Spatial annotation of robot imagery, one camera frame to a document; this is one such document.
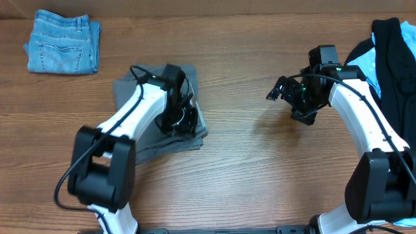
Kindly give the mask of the grey shorts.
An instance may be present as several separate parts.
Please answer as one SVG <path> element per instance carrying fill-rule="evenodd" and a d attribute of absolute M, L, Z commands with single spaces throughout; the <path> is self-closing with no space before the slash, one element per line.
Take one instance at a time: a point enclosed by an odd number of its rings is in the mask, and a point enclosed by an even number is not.
<path fill-rule="evenodd" d="M 156 75 L 161 75 L 166 66 L 136 65 Z M 194 92 L 193 100 L 196 101 L 195 105 L 199 114 L 198 124 L 196 126 L 196 136 L 194 138 L 189 138 L 187 136 L 166 136 L 161 133 L 156 124 L 152 122 L 144 131 L 136 145 L 136 164 L 141 164 L 169 153 L 199 150 L 203 146 L 203 137 L 208 134 L 208 128 L 198 104 L 198 71 L 193 64 L 180 64 L 178 66 L 185 72 L 186 77 L 190 80 L 190 87 L 192 87 Z M 112 82 L 114 102 L 117 111 L 120 110 L 132 96 L 136 88 L 136 83 L 137 82 L 130 71 L 121 79 Z"/>

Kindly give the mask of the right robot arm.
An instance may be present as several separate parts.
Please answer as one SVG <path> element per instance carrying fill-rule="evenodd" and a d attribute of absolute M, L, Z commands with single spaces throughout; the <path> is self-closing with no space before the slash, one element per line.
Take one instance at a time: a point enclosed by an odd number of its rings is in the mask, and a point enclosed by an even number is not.
<path fill-rule="evenodd" d="M 359 162 L 344 191 L 344 203 L 314 216 L 306 226 L 278 233 L 365 233 L 386 223 L 415 218 L 415 152 L 390 126 L 372 98 L 358 66 L 339 63 L 334 45 L 309 53 L 309 66 L 278 78 L 266 99 L 291 105 L 291 118 L 305 125 L 334 108 L 357 148 Z"/>

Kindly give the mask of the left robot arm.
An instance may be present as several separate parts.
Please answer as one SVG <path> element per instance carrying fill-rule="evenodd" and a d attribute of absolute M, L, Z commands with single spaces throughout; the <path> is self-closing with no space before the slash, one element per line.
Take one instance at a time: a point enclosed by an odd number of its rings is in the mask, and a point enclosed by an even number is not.
<path fill-rule="evenodd" d="M 193 137 L 198 111 L 185 72 L 172 64 L 156 75 L 140 66 L 129 69 L 133 94 L 114 116 L 96 128 L 78 130 L 71 165 L 61 180 L 68 192 L 95 214 L 102 233 L 140 233 L 129 200 L 135 185 L 136 146 L 146 128 L 155 124 L 169 137 Z"/>

